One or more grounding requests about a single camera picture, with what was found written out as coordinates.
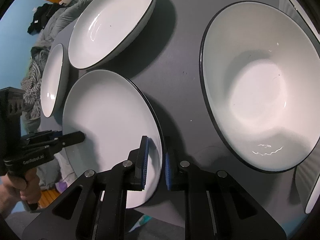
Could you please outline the person's left hand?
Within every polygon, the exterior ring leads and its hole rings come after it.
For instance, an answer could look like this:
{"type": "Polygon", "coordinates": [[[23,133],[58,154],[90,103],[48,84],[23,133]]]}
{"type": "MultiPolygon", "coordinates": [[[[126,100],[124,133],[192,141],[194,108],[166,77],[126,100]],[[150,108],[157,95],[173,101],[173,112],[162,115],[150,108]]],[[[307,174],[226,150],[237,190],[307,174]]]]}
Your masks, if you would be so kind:
{"type": "Polygon", "coordinates": [[[7,218],[20,201],[37,204],[41,198],[37,168],[25,173],[24,179],[10,174],[1,176],[1,216],[7,218]]]}

